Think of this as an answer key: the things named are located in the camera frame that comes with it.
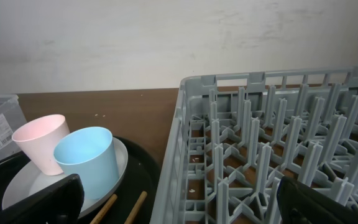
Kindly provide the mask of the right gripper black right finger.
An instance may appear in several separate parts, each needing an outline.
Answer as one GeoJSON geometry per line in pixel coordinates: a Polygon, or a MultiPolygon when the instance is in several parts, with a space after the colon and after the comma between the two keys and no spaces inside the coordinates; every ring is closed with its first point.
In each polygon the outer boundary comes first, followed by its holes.
{"type": "Polygon", "coordinates": [[[358,224],[358,213],[290,177],[281,179],[277,202],[284,224],[358,224]]]}

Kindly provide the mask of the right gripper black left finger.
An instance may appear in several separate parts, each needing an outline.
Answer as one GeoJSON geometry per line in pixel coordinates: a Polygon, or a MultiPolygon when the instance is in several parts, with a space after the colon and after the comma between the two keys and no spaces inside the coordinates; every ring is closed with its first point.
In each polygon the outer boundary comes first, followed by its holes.
{"type": "Polygon", "coordinates": [[[80,176],[70,174],[0,211],[0,223],[77,223],[84,200],[80,176]]]}

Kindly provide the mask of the light blue plastic cup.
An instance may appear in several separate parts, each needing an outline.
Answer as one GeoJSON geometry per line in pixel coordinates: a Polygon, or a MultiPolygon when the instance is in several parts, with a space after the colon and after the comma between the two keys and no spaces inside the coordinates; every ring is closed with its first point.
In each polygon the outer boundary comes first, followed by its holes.
{"type": "Polygon", "coordinates": [[[78,174],[88,199],[104,197],[119,178],[113,136],[103,127],[88,127],[59,141],[53,156],[67,175],[78,174]]]}

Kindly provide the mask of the pink plastic cup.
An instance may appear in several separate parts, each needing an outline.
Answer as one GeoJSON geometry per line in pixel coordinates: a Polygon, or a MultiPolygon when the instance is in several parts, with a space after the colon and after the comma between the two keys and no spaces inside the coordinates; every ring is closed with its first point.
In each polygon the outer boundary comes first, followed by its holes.
{"type": "Polygon", "coordinates": [[[45,175],[58,175],[63,171],[53,152],[69,133],[64,115],[51,114],[21,126],[12,135],[12,140],[45,175]]]}

